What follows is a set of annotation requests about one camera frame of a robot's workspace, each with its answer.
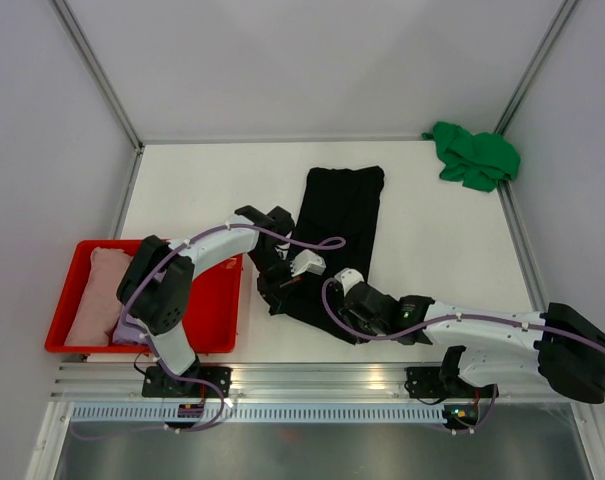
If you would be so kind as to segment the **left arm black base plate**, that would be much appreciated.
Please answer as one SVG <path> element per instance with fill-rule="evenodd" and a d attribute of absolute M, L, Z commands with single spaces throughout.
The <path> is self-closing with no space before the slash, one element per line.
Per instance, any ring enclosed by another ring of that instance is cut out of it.
<path fill-rule="evenodd" d="M 141 395 L 144 398 L 218 398 L 214 385 L 224 398 L 229 395 L 232 369 L 222 366 L 196 366 L 184 373 L 187 378 L 198 382 L 177 380 L 160 366 L 148 367 L 145 371 Z"/>

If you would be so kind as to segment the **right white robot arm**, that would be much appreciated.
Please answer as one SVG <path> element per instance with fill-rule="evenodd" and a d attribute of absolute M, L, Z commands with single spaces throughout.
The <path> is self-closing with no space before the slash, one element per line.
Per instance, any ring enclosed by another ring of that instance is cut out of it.
<path fill-rule="evenodd" d="M 605 333 L 571 306 L 501 313 L 465 309 L 431 297 L 395 299 L 364 280 L 339 280 L 327 309 L 357 341 L 436 346 L 451 397 L 467 389 L 552 390 L 582 403 L 605 400 Z"/>

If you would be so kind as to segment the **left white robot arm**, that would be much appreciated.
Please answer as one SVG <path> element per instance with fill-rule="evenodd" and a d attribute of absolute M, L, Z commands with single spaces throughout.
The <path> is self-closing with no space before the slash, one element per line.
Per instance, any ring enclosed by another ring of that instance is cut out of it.
<path fill-rule="evenodd" d="M 294 226 L 291 214 L 281 207 L 263 213 L 247 205 L 192 238 L 143 239 L 117 288 L 123 306 L 120 322 L 147 341 L 166 372 L 166 385 L 177 395 L 191 395 L 200 384 L 197 355 L 183 322 L 193 282 L 238 255 L 251 256 L 260 268 L 276 265 L 281 260 L 277 247 Z"/>

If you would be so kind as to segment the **black t shirt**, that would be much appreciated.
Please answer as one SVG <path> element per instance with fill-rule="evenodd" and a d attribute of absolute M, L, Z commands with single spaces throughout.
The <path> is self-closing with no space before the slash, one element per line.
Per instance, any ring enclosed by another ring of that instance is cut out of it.
<path fill-rule="evenodd" d="M 359 342 L 328 316 L 321 290 L 327 278 L 345 268 L 368 276 L 384 179 L 384 170 L 379 166 L 358 170 L 316 167 L 308 172 L 291 237 L 310 244 L 341 237 L 346 245 L 320 253 L 326 263 L 322 275 L 303 274 L 294 281 L 284 273 L 282 264 L 260 274 L 258 292 L 269 305 L 271 315 L 287 315 L 351 345 Z"/>

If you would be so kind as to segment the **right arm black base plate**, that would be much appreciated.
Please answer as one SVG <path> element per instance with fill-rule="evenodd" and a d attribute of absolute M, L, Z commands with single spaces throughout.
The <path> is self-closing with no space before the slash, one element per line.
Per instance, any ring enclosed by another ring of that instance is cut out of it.
<path fill-rule="evenodd" d="M 475 387 L 459 377 L 459 369 L 449 366 L 414 366 L 405 369 L 404 388 L 409 397 L 429 405 L 451 399 L 499 397 L 492 385 Z"/>

